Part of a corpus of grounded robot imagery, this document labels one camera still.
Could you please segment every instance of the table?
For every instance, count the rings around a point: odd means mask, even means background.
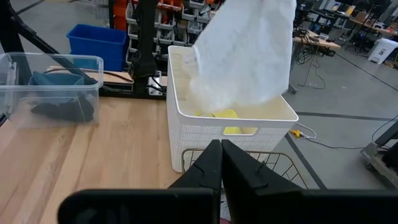
[[[308,35],[310,37],[318,37],[319,36],[318,34],[312,32],[310,30],[308,30]],[[321,39],[319,39],[319,43],[318,43],[318,42],[315,42],[315,41],[309,41],[308,42],[308,41],[306,41],[304,39],[301,39],[300,37],[294,37],[293,38],[293,42],[295,42],[295,43],[303,43],[303,44],[319,45],[320,47],[327,47],[327,48],[330,48],[330,49],[339,49],[339,48],[341,48],[341,46],[338,45],[338,44],[335,44],[333,42],[327,42],[327,41],[321,40]]]
[[[308,35],[309,35],[310,37],[317,37],[317,36],[318,36],[318,34],[312,32],[312,31],[310,31],[310,30],[308,30]],[[290,61],[290,72],[293,70],[294,65],[295,65],[295,63],[296,63],[295,58],[296,58],[296,56],[297,56],[297,55],[299,54],[299,52],[300,52],[301,44],[310,44],[310,45],[315,45],[315,46],[318,46],[318,45],[319,45],[320,47],[327,47],[327,48],[329,48],[329,49],[339,49],[339,48],[341,48],[341,46],[338,45],[338,44],[335,44],[335,43],[333,43],[333,42],[327,42],[327,41],[321,40],[321,39],[319,39],[319,42],[315,42],[315,41],[312,41],[312,40],[307,41],[307,40],[302,39],[302,38],[300,38],[300,37],[294,37],[294,38],[293,38],[293,45],[294,45],[294,47],[293,47],[293,51],[292,51],[292,59],[291,59],[291,61]],[[296,92],[298,91],[298,90],[296,89],[296,87],[292,86],[291,84],[289,84],[289,90],[290,90],[293,94],[296,94]]]
[[[0,223],[57,223],[77,190],[164,189],[181,175],[165,101],[100,98],[99,125],[16,130],[6,121],[0,136]]]
[[[363,24],[363,22],[359,22],[359,21],[357,21],[356,19],[353,19],[353,18],[351,18],[351,19],[349,19],[349,20],[350,20],[351,22],[354,22],[356,25],[357,25],[357,24],[359,24],[359,25],[362,25],[362,24]],[[367,23],[363,24],[362,26],[365,26],[365,27],[370,28],[370,29],[372,29],[372,30],[378,31],[378,32],[380,32],[381,34],[384,34],[384,35],[398,36],[398,33],[390,32],[390,31],[388,31],[388,30],[386,30],[386,29],[375,28],[375,27],[372,27],[371,25],[369,25],[369,24],[367,24]]]

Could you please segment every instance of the gray floor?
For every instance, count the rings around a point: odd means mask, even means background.
[[[12,0],[11,2],[16,10],[20,10],[35,0]],[[102,20],[96,19],[92,14],[92,8],[81,2],[43,2],[23,12],[20,16],[28,26],[63,54],[68,54],[70,51],[65,35],[75,24],[84,23],[95,26],[103,24]],[[26,40],[23,40],[23,45],[27,52],[40,52]],[[298,93],[296,95],[284,94],[293,109],[297,112],[376,118],[393,118],[398,114],[396,106],[398,105],[398,91],[380,81],[398,89],[398,71],[385,65],[368,62],[366,58],[356,56],[352,49],[347,51],[341,49],[337,52],[366,72],[337,55],[333,58],[318,57],[320,68],[317,72],[325,79],[327,86],[324,90],[314,90],[297,86],[304,82],[310,64],[295,66],[290,82],[298,88]],[[307,84],[322,87],[321,80],[315,76],[315,67],[310,70]],[[344,147],[366,146],[371,142],[372,133],[385,123],[385,121],[319,116],[300,116],[299,122],[317,132],[317,141]],[[380,181],[365,169],[359,150],[329,149],[305,139],[293,139],[293,142],[325,187],[329,189],[384,188]],[[286,139],[280,142],[275,151],[284,152],[292,157],[310,188],[319,187]]]

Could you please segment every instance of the wooden board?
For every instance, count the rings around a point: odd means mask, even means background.
[[[172,169],[165,101],[99,99],[99,124],[0,127],[0,223],[56,223],[81,189],[164,189]]]
[[[312,32],[310,30],[308,30],[308,35],[310,37],[318,36],[318,34]],[[293,38],[293,42],[304,43],[304,44],[312,44],[312,45],[319,45],[321,47],[328,47],[328,48],[331,48],[331,49],[339,49],[339,48],[341,48],[341,46],[338,45],[338,44],[335,44],[333,42],[327,42],[327,41],[321,40],[321,39],[319,40],[319,42],[315,42],[315,41],[308,42],[308,41],[306,41],[304,39],[301,39],[300,37],[294,37]]]

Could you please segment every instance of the white cloth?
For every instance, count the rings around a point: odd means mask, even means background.
[[[184,58],[188,100],[212,113],[255,105],[289,85],[296,0],[227,0]]]

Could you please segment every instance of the white laundry basket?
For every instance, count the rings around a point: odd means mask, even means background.
[[[278,96],[263,105],[230,108],[239,119],[194,116],[196,111],[186,101],[190,76],[182,69],[183,55],[192,50],[190,47],[169,47],[167,119],[173,169],[182,171],[181,155],[185,149],[204,149],[212,139],[229,139],[243,150],[272,151],[299,120],[294,110]],[[253,132],[224,134],[227,127]]]

